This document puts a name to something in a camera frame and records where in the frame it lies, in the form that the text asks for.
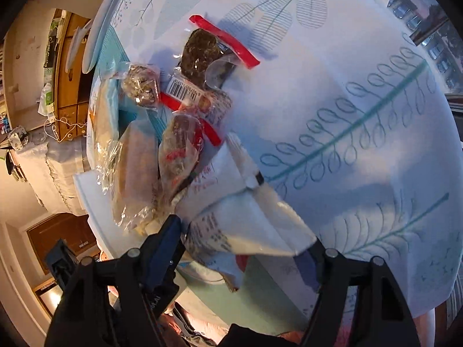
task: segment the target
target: wooden cabinet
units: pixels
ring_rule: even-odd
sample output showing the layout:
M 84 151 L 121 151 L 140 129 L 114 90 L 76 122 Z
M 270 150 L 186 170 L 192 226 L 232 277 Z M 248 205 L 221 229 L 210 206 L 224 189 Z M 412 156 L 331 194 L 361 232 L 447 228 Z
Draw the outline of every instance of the wooden cabinet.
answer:
M 66 60 L 71 48 L 72 36 L 77 27 L 84 27 L 89 20 L 70 14 L 66 17 L 63 27 L 63 35 L 60 37 L 60 45 L 53 73 L 53 92 L 55 115 L 59 119 L 65 117 L 65 123 L 56 122 L 56 130 L 59 140 L 72 140 L 87 132 L 87 128 L 80 128 L 72 124 L 85 124 L 89 109 L 90 92 L 92 88 L 93 71 L 89 74 L 82 73 L 82 59 L 87 39 L 84 38 L 76 57 L 66 72 Z
M 96 238 L 87 223 L 88 215 L 76 217 L 56 214 L 27 231 L 43 272 L 48 273 L 45 257 L 59 239 L 63 239 L 76 256 L 96 245 Z

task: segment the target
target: barcode label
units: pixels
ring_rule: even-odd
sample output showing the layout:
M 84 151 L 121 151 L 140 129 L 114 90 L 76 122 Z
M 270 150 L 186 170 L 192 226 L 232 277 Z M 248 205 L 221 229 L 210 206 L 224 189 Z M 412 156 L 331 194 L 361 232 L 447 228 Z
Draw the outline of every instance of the barcode label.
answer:
M 184 101 L 185 98 L 196 101 L 196 99 L 202 94 L 200 90 L 191 87 L 183 80 L 175 77 L 172 77 L 170 80 L 169 85 L 167 86 L 167 93 L 180 101 Z

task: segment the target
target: wooden door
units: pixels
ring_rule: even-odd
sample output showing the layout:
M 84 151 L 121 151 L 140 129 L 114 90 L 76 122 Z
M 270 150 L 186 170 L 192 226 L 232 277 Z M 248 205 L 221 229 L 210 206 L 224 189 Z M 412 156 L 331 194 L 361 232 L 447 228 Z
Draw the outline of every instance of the wooden door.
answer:
M 68 213 L 56 214 L 27 231 L 45 274 L 49 272 L 45 256 L 59 239 L 63 239 L 76 256 L 96 244 L 96 238 L 87 223 L 88 218 L 88 215 L 76 217 Z

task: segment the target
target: black device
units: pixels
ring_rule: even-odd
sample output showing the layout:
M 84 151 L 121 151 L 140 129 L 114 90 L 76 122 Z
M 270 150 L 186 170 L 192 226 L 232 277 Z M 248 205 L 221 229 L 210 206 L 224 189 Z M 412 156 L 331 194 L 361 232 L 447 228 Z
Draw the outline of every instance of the black device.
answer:
M 176 215 L 140 249 L 129 249 L 119 259 L 95 262 L 85 257 L 77 265 L 64 247 L 59 241 L 46 258 L 63 296 L 45 347 L 166 346 L 157 319 L 179 290 L 174 270 L 185 251 Z M 370 262 L 348 259 L 320 241 L 307 254 L 316 268 L 319 297 L 301 346 L 333 346 L 350 285 L 358 291 L 348 346 L 420 346 L 407 303 L 381 257 Z M 119 314 L 109 305 L 108 285 L 119 292 Z

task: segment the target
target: wooden drawer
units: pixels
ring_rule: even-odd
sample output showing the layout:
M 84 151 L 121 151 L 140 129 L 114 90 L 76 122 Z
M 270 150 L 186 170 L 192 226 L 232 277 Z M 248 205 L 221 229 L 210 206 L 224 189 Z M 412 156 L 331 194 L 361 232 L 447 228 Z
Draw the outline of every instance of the wooden drawer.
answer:
M 84 135 L 87 132 L 87 115 L 89 113 L 89 104 L 81 103 L 77 105 L 77 123 L 85 124 L 85 127 L 77 127 L 77 135 Z
M 77 137 L 77 128 L 70 125 L 77 123 L 77 106 L 71 105 L 70 107 L 60 108 L 58 110 L 58 119 L 65 120 L 67 123 L 58 121 L 58 135 L 59 139 L 64 138 L 65 141 L 72 140 Z
M 73 13 L 71 15 L 71 19 L 69 20 L 68 28 L 66 29 L 66 38 L 72 38 L 74 35 L 74 30 L 78 27 L 84 27 L 88 21 L 88 18 L 84 18 Z
M 71 46 L 71 39 L 65 39 L 61 54 L 58 74 L 58 108 L 77 104 L 79 94 L 80 76 L 82 74 L 82 59 L 84 57 L 85 44 L 80 44 L 79 50 L 72 63 L 69 72 L 66 73 L 66 59 Z

